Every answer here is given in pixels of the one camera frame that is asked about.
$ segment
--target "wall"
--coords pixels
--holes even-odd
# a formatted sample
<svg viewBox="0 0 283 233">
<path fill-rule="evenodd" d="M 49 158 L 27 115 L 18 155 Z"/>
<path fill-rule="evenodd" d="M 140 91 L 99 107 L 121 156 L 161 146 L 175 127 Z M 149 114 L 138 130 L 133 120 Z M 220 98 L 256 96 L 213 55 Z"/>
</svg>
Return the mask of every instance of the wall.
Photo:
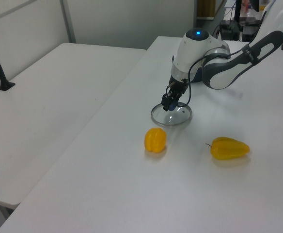
<svg viewBox="0 0 283 233">
<path fill-rule="evenodd" d="M 64 42 L 60 0 L 37 0 L 0 18 L 0 62 L 8 80 Z"/>
<path fill-rule="evenodd" d="M 148 49 L 193 27 L 195 0 L 64 0 L 77 43 Z"/>
</svg>

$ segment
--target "white table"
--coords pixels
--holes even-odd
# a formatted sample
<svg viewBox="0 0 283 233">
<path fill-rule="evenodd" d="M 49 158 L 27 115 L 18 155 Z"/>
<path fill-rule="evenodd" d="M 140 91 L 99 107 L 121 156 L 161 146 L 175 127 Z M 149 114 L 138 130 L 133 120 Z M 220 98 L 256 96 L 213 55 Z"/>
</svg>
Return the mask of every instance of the white table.
<svg viewBox="0 0 283 233">
<path fill-rule="evenodd" d="M 0 204 L 15 208 L 145 50 L 62 44 L 0 91 Z"/>
<path fill-rule="evenodd" d="M 180 41 L 153 43 L 0 233 L 283 232 L 283 51 L 224 90 L 194 84 L 191 123 L 166 128 L 152 159 L 143 139 Z M 219 136 L 251 154 L 213 159 L 205 143 Z"/>
</svg>

